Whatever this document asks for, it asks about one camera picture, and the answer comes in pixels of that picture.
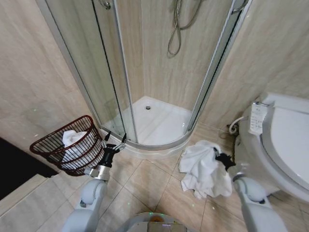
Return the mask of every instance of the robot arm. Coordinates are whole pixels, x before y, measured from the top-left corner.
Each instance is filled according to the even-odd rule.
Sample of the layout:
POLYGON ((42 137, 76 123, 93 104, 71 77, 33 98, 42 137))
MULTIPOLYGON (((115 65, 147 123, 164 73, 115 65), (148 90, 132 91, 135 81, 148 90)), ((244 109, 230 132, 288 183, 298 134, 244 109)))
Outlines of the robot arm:
POLYGON ((80 203, 67 219, 63 232, 95 232, 99 221, 99 209, 107 193, 102 180, 89 181, 82 190, 80 203))
POLYGON ((95 168, 87 167, 86 175, 94 179, 89 181, 82 190, 80 203, 71 213, 62 228, 62 232, 95 232, 99 221, 99 210, 107 193, 107 182, 114 155, 125 148, 126 134, 120 145, 108 144, 110 132, 102 142, 104 155, 95 168))
POLYGON ((241 200, 242 215, 250 232, 287 232, 281 217, 271 207, 264 188, 255 180, 234 177, 234 186, 241 200))

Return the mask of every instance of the floor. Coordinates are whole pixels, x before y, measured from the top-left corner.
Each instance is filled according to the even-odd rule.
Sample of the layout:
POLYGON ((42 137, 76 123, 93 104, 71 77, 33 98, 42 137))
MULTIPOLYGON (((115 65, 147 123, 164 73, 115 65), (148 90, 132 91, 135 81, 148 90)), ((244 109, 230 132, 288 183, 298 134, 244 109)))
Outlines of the floor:
MULTIPOLYGON (((217 142, 230 152, 231 138, 222 131, 200 124, 190 144, 200 139, 217 142)), ((201 232, 244 232, 245 224, 237 194, 229 198, 198 200, 183 192, 178 172, 181 154, 162 160, 129 157, 125 150, 112 163, 108 195, 100 209, 98 232, 113 232, 136 213, 154 211, 171 215, 201 232)), ((90 179, 60 173, 30 193, 0 217, 0 231, 58 232, 79 201, 80 191, 90 179)), ((309 205, 278 192, 269 197, 288 231, 309 232, 309 205)))
MULTIPOLYGON (((133 113, 138 141, 143 145, 163 145, 178 140, 184 135, 191 116, 189 110, 147 96, 133 103, 133 113)), ((129 114, 129 109, 124 110, 123 119, 129 114)), ((120 121, 116 118, 105 127, 115 127, 115 122, 120 121)))

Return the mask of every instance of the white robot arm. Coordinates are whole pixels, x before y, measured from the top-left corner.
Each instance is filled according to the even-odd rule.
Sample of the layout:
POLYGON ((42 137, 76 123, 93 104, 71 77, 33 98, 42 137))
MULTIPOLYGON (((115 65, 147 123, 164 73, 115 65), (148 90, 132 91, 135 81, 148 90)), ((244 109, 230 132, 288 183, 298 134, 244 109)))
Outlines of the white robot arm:
POLYGON ((271 207, 266 192, 259 183, 242 175, 235 176, 233 181, 249 232, 287 232, 283 220, 271 207))
POLYGON ((107 193, 107 184, 93 179, 83 188, 80 203, 67 219, 63 232, 95 232, 99 221, 99 209, 107 193))

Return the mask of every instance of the glass shower door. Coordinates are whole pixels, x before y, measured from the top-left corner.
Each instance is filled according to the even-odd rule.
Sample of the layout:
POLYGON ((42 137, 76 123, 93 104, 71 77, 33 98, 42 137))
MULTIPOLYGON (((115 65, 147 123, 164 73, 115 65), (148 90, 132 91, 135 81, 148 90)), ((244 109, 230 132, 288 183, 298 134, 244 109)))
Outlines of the glass shower door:
POLYGON ((98 18, 91 0, 46 0, 48 8, 89 96, 100 126, 136 142, 131 115, 124 118, 125 100, 117 96, 98 18))

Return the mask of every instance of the glass panel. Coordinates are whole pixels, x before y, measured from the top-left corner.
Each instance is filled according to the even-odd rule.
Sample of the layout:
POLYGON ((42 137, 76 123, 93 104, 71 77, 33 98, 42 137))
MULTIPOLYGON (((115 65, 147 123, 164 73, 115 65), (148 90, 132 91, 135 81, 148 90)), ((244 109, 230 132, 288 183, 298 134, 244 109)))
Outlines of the glass panel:
POLYGON ((131 102, 126 78, 125 63, 122 55, 122 46, 120 32, 116 19, 115 5, 111 2, 111 8, 106 9, 102 1, 92 0, 95 7, 95 14, 98 21, 104 48, 108 57, 112 79, 118 97, 121 114, 118 113, 115 118, 122 117, 127 138, 133 142, 138 142, 135 134, 133 115, 131 111, 131 102))
POLYGON ((94 7, 85 0, 47 0, 100 123, 123 136, 125 128, 94 7))
MULTIPOLYGON (((231 8, 230 8, 230 12, 232 12, 233 9, 240 7, 242 4, 243 4, 243 0, 233 0, 233 3, 232 3, 231 8)), ((207 76, 205 77, 205 81, 204 81, 203 87, 200 91, 199 98, 198 98, 196 105, 195 105, 195 108, 192 112, 190 122, 189 122, 189 125, 188 125, 188 128, 187 128, 188 131, 192 129, 194 122, 198 119, 197 116, 198 116, 200 110, 202 109, 202 104, 206 103, 206 101, 207 101, 207 99, 208 99, 208 97, 211 93, 210 86, 214 85, 214 83, 215 83, 214 76, 219 75, 219 73, 217 73, 219 66, 220 67, 223 66, 223 63, 221 62, 222 57, 225 53, 226 47, 227 47, 227 45, 230 41, 230 38, 233 34, 235 25, 238 21, 240 14, 241 14, 241 12, 238 12, 238 13, 235 13, 235 14, 229 14, 226 18, 224 31, 222 32, 222 35, 220 37, 220 41, 217 45, 217 50, 216 50, 215 54, 213 54, 213 59, 212 59, 212 62, 210 63, 209 69, 207 71, 207 76)))
POLYGON ((118 11, 138 141, 143 145, 177 141, 186 133, 232 0, 113 3, 118 11), (177 3, 181 11, 176 19, 177 3), (175 26, 181 30, 172 36, 175 26))

